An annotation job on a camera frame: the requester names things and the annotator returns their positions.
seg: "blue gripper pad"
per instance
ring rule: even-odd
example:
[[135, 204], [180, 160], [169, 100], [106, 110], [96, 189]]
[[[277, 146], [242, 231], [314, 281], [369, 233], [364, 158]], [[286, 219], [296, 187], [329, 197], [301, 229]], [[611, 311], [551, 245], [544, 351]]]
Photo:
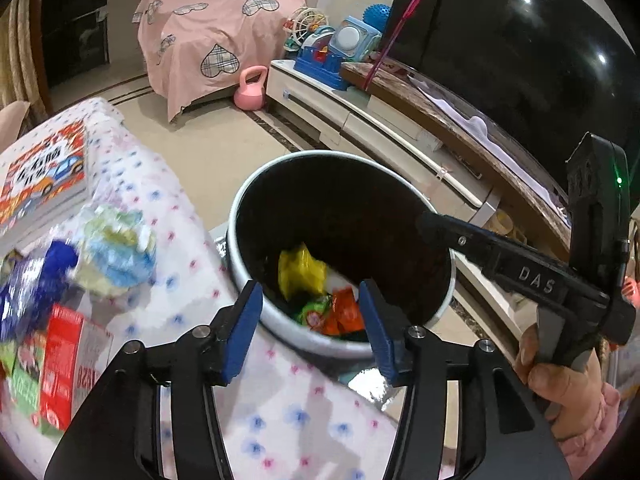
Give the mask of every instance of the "blue gripper pad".
[[409, 320], [400, 308], [385, 301], [373, 280], [360, 283], [358, 306], [378, 370], [391, 385], [395, 385], [399, 381], [400, 365], [406, 352], [404, 330], [410, 325]]
[[230, 333], [226, 338], [221, 377], [227, 384], [242, 370], [242, 364], [251, 339], [254, 337], [261, 312], [262, 286], [260, 283], [249, 280], [242, 289], [225, 323], [228, 323]]

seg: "red box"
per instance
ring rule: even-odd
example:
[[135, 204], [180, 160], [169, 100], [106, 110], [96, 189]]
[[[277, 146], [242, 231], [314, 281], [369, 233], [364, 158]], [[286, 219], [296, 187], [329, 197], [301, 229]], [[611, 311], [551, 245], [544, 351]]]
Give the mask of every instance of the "red box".
[[74, 310], [54, 305], [40, 382], [40, 416], [66, 430], [108, 364], [113, 335]]

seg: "blue spiky ball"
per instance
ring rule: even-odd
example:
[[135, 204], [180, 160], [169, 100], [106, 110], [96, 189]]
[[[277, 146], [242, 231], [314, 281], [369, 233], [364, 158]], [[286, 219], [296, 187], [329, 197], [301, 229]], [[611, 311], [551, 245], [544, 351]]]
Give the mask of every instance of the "blue spiky ball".
[[391, 7], [385, 4], [374, 4], [367, 7], [362, 15], [362, 21], [380, 32], [385, 31], [386, 20], [389, 19]]

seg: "pink kettlebell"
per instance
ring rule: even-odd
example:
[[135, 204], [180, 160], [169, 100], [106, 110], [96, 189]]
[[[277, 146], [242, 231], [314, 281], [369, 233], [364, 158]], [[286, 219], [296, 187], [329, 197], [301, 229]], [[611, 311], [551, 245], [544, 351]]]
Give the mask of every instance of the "pink kettlebell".
[[[253, 72], [261, 72], [260, 79], [255, 83], [248, 83], [246, 78]], [[264, 80], [267, 79], [267, 67], [262, 65], [250, 66], [240, 73], [240, 88], [234, 94], [234, 102], [241, 110], [259, 110], [264, 106]]]

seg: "pink stick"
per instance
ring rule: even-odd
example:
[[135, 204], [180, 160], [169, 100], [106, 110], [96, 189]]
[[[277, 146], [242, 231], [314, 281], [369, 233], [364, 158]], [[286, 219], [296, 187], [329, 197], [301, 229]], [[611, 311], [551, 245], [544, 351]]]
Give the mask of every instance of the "pink stick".
[[380, 55], [378, 60], [374, 63], [374, 65], [371, 67], [371, 70], [369, 70], [369, 73], [367, 74], [367, 77], [364, 81], [365, 91], [369, 88], [371, 81], [373, 80], [374, 76], [376, 75], [376, 72], [380, 68], [380, 65], [382, 64], [382, 60], [385, 59], [385, 57], [388, 55], [389, 51], [391, 50], [391, 47], [396, 41], [396, 38], [398, 38], [398, 34], [400, 34], [400, 31], [404, 27], [406, 20], [410, 18], [412, 14], [415, 12], [415, 9], [418, 6], [418, 4], [420, 4], [420, 1], [421, 0], [411, 0], [409, 2], [409, 5], [407, 5], [407, 8], [402, 14], [402, 18], [400, 18], [400, 20], [398, 21], [398, 24], [396, 25], [396, 28], [394, 29], [394, 32], [391, 35], [391, 38], [386, 44], [385, 49], [382, 51], [382, 54]]

